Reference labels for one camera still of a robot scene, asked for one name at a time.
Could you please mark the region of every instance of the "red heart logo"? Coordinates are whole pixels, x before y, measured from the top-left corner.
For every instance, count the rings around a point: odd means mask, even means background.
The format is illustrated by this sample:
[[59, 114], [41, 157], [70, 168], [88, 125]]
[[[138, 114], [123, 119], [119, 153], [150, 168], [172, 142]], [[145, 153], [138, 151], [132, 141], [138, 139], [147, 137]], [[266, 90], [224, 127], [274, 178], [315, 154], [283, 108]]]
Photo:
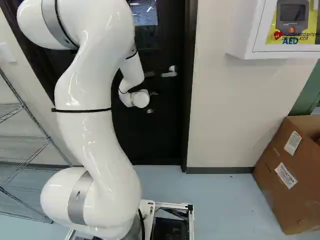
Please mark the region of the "red heart logo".
[[275, 31], [274, 34], [273, 34], [275, 40], [278, 40], [283, 35], [284, 35], [284, 33], [282, 31]]

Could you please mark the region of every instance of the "cardboard box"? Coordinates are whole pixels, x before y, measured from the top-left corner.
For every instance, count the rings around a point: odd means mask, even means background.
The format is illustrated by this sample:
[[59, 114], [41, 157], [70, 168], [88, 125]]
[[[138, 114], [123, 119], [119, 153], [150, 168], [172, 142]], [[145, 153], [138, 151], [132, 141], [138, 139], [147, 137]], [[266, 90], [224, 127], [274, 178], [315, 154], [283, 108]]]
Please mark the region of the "cardboard box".
[[320, 116], [289, 116], [253, 176], [287, 235], [320, 230]]

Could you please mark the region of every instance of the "door lever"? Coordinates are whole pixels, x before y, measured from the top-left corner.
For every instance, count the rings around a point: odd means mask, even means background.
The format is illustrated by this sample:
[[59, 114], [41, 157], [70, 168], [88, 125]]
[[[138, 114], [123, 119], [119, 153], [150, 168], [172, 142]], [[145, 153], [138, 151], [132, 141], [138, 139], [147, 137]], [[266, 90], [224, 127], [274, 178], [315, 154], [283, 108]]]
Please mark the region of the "door lever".
[[176, 72], [176, 66], [172, 65], [171, 67], [169, 67], [169, 72], [166, 73], [162, 73], [161, 77], [162, 78], [169, 78], [169, 77], [175, 77], [178, 75], [178, 73]]

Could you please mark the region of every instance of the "baseboard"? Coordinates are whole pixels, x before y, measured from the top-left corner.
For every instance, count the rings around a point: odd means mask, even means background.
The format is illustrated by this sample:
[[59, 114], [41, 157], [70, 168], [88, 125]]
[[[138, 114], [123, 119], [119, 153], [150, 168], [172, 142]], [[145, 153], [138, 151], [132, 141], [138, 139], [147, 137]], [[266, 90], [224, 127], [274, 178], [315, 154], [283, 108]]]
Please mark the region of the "baseboard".
[[54, 165], [54, 164], [38, 164], [38, 163], [29, 163], [26, 166], [27, 169], [68, 169], [69, 165]]
[[254, 167], [187, 167], [187, 174], [252, 174]]

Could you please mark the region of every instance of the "white wall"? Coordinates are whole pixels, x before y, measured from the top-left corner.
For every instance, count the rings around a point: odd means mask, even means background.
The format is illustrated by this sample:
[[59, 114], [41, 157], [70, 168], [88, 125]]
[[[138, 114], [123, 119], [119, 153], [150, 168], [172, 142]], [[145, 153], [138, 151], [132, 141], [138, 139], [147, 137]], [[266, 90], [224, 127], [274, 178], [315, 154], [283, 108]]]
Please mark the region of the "white wall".
[[[77, 164], [77, 160], [67, 149], [63, 142], [58, 130], [55, 114], [51, 112], [51, 108], [54, 107], [50, 101], [45, 90], [41, 86], [31, 66], [29, 65], [24, 53], [22, 52], [3, 12], [0, 9], [0, 43], [6, 42], [12, 51], [14, 57], [17, 59], [16, 63], [0, 62], [0, 67], [10, 80], [13, 87], [18, 94], [25, 101], [32, 114], [38, 120], [38, 122], [44, 127], [45, 131], [52, 137], [56, 145], [62, 150], [62, 152], [71, 160], [74, 164]], [[14, 103], [14, 97], [10, 94], [8, 88], [3, 84], [0, 79], [0, 102]], [[16, 116], [13, 116], [3, 125], [0, 125], [0, 133], [2, 134], [19, 134], [19, 135], [33, 135], [39, 136], [41, 132], [33, 125], [33, 122], [28, 119], [28, 115], [25, 112], [20, 112]], [[47, 147], [34, 161], [38, 164], [66, 164], [62, 158], [52, 147]]]
[[236, 1], [198, 0], [188, 167], [254, 166], [317, 62], [226, 55]]

